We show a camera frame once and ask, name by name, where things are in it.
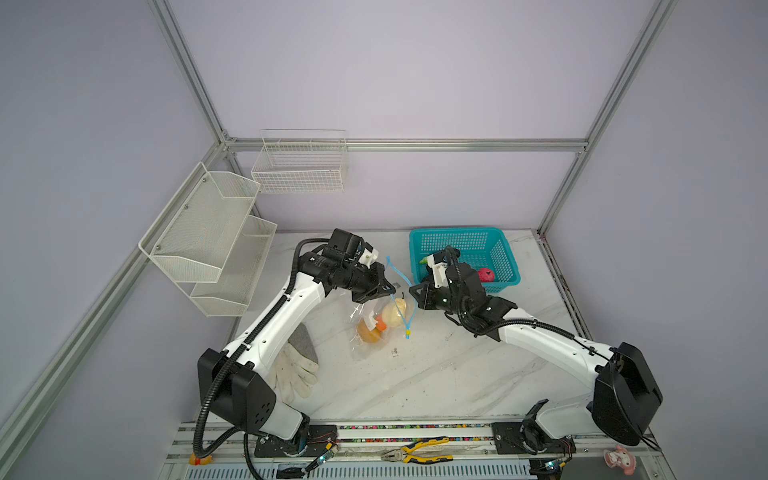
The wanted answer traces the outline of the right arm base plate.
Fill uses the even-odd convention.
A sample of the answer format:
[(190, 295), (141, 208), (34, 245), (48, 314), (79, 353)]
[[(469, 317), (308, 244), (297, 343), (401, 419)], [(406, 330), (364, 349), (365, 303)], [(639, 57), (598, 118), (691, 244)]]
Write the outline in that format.
[(494, 422), (492, 437), (498, 454), (561, 454), (570, 456), (576, 451), (569, 436), (553, 439), (535, 423)]

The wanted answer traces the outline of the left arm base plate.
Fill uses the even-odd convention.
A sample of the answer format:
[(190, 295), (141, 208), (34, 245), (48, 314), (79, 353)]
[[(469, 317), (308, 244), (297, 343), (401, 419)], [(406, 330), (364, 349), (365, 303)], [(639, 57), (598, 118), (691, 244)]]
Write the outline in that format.
[(250, 451), (256, 458), (315, 458), (338, 441), (336, 425), (310, 424), (291, 440), (274, 435), (249, 437)]

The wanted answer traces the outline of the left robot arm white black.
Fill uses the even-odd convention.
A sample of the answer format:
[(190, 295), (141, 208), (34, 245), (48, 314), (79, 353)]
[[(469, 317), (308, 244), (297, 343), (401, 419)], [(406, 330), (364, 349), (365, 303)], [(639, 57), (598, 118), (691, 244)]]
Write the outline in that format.
[(350, 291), (357, 303), (393, 293), (379, 253), (370, 244), (349, 249), (326, 238), (316, 242), (320, 251), (295, 250), (289, 276), (267, 310), (224, 349), (208, 349), (201, 355), (201, 408), (193, 436), (197, 456), (210, 454), (236, 433), (266, 434), (295, 453), (304, 450), (309, 417), (270, 383), (282, 365), (302, 381), (314, 373), (288, 354), (290, 336), (335, 289)]

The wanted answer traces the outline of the clear zip top bag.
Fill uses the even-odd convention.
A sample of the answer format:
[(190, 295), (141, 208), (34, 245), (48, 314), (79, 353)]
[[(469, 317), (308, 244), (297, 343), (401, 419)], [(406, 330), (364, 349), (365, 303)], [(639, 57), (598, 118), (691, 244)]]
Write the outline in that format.
[(354, 361), (370, 359), (397, 341), (411, 340), (416, 302), (410, 296), (411, 279), (386, 257), (386, 274), (393, 275), (394, 292), (356, 306), (350, 317), (353, 327), (349, 346)]

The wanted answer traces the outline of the cream round toy food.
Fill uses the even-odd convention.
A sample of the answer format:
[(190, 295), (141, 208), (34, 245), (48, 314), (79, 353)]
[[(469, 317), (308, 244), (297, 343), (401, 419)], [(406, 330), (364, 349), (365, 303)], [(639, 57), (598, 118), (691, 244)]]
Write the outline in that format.
[(388, 328), (404, 326), (407, 322), (407, 303), (403, 298), (391, 300), (382, 310), (381, 316)]

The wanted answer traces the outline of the yellow mango toy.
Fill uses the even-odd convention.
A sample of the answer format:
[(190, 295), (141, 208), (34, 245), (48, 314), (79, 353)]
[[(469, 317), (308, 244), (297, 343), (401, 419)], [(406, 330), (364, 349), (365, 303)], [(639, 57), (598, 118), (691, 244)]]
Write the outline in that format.
[(381, 340), (381, 331), (377, 327), (369, 329), (364, 320), (358, 322), (356, 331), (364, 343), (375, 344)]

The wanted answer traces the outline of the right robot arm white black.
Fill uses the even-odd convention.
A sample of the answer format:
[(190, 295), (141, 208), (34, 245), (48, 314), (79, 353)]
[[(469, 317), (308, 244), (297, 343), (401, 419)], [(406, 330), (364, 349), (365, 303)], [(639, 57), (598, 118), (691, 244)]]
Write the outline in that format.
[(646, 431), (663, 395), (642, 352), (623, 342), (594, 342), (543, 322), (506, 298), (490, 295), (465, 263), (431, 269), (409, 290), (422, 310), (440, 310), (475, 337), (522, 348), (587, 387), (585, 394), (537, 401), (524, 416), (522, 447), (537, 454), (574, 435), (603, 434), (624, 446), (654, 447)]

